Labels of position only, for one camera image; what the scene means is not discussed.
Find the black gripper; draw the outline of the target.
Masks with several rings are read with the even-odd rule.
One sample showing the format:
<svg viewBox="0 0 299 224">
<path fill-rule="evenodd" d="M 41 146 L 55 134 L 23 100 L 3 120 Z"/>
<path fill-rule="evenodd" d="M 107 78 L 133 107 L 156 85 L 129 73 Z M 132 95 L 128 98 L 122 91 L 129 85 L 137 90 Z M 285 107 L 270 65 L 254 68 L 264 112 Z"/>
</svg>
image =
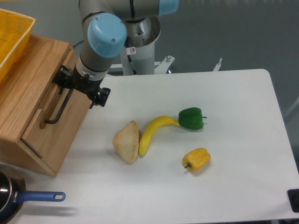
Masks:
<svg viewBox="0 0 299 224">
<path fill-rule="evenodd" d="M 59 95 L 62 94 L 63 89 L 72 88 L 84 93 L 91 100 L 89 109 L 94 106 L 104 107 L 111 92 L 109 88 L 100 88 L 102 79 L 93 81 L 89 74 L 82 76 L 77 69 L 72 72 L 65 65 L 60 66 L 52 82 L 59 87 Z"/>
</svg>

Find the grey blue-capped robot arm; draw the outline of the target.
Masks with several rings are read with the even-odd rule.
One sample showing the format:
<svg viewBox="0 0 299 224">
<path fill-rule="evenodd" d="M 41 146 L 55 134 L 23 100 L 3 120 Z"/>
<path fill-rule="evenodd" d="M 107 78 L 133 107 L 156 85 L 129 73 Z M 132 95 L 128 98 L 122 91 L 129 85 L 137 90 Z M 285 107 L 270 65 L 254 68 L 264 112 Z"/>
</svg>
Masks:
<svg viewBox="0 0 299 224">
<path fill-rule="evenodd" d="M 85 94 L 91 106 L 104 106 L 110 90 L 100 84 L 117 56 L 124 74 L 154 73 L 159 17 L 176 12 L 178 6 L 177 0 L 79 1 L 83 47 L 74 67 L 61 66 L 53 82 Z"/>
</svg>

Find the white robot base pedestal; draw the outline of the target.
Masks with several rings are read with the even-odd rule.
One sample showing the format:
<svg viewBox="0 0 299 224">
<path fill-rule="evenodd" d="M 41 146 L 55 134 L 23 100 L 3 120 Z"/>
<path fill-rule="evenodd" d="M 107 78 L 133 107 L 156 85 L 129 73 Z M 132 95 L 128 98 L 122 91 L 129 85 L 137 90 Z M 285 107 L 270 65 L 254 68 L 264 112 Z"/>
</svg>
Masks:
<svg viewBox="0 0 299 224">
<path fill-rule="evenodd" d="M 155 61 L 155 43 L 161 33 L 160 21 L 156 16 L 124 22 L 127 39 L 120 53 L 120 64 L 113 64 L 109 75 L 151 75 L 171 74 L 175 57 L 167 55 L 162 61 Z"/>
</svg>

